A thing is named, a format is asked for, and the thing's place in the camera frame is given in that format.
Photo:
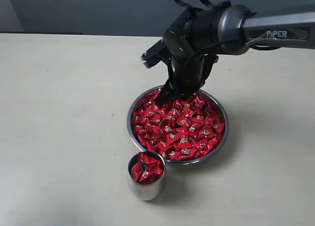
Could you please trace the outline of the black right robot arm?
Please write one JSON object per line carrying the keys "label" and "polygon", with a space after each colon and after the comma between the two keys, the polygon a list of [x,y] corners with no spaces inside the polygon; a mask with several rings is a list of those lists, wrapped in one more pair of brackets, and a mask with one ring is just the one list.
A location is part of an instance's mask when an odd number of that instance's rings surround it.
{"label": "black right robot arm", "polygon": [[188,99],[209,77],[219,55],[249,49],[313,49],[315,7],[299,6],[254,13],[244,5],[221,10],[184,11],[163,35],[170,51],[168,79],[155,98],[157,106]]}

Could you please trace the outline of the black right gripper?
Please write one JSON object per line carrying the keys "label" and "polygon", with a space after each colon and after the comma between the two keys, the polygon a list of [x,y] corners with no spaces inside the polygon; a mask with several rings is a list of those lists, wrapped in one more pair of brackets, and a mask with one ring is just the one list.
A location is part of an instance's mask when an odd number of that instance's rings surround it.
{"label": "black right gripper", "polygon": [[171,70],[168,82],[165,82],[156,97],[156,105],[162,108],[173,98],[182,101],[191,100],[209,77],[218,56],[213,54],[196,55],[192,59],[171,57]]}

